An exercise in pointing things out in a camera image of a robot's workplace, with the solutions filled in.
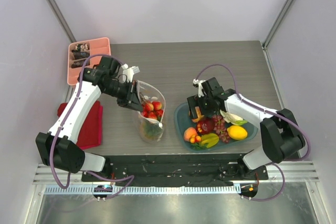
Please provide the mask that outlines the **clear zip top bag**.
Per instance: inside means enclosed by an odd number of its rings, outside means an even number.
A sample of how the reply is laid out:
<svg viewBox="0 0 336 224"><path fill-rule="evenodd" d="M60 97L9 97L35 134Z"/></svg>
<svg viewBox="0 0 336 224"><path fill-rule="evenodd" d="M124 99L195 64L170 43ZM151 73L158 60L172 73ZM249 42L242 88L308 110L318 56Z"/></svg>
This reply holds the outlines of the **clear zip top bag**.
<svg viewBox="0 0 336 224"><path fill-rule="evenodd" d="M143 81L138 81L137 94L142 110L134 113L135 128L145 142L159 142L165 127L165 98L157 88Z"/></svg>

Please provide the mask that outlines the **red cherry bunch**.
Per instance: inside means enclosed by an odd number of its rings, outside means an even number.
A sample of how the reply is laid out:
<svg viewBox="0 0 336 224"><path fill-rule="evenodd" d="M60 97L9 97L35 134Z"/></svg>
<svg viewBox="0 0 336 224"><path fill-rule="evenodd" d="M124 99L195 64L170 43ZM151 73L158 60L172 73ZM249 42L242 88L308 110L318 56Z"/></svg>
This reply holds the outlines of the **red cherry bunch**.
<svg viewBox="0 0 336 224"><path fill-rule="evenodd" d="M147 119L161 121L164 113L164 104L158 97L150 97L140 93L140 99L143 106L141 115Z"/></svg>

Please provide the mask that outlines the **orange toy pineapple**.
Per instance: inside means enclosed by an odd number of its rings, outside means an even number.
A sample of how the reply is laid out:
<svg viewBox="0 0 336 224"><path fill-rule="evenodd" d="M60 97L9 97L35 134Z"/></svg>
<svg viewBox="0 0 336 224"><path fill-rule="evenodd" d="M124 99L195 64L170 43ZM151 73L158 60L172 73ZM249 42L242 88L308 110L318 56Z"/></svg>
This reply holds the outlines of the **orange toy pineapple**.
<svg viewBox="0 0 336 224"><path fill-rule="evenodd" d="M139 126L139 134L145 142L158 142L163 135L163 128L159 124L143 121Z"/></svg>

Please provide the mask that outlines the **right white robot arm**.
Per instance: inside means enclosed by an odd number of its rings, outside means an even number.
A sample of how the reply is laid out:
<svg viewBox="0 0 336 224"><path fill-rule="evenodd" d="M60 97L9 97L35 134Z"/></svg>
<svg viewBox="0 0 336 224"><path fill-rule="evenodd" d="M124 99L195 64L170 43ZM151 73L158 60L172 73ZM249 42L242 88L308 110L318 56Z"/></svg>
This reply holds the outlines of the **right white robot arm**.
<svg viewBox="0 0 336 224"><path fill-rule="evenodd" d="M259 129L261 147L245 154L237 166L242 179L250 179L257 168L269 163L279 164L305 147L303 134L290 110L277 111L261 106L245 99L234 89L224 90L216 78L195 79L193 86L198 92L187 98L193 119L197 117L196 108L203 115L223 111L240 116Z"/></svg>

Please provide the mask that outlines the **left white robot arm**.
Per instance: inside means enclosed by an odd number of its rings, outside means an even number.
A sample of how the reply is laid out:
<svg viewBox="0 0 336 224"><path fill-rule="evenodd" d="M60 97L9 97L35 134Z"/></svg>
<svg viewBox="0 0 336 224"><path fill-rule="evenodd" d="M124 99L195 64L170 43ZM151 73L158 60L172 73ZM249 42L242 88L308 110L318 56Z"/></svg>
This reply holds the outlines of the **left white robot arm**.
<svg viewBox="0 0 336 224"><path fill-rule="evenodd" d="M112 174L105 157L86 153L77 140L82 125L92 106L102 94L116 98L118 106L142 111L138 95L136 66L128 66L101 55L94 67L83 66L74 93L57 122L47 133L38 133L36 145L44 165L70 173L92 171L98 180L105 182Z"/></svg>

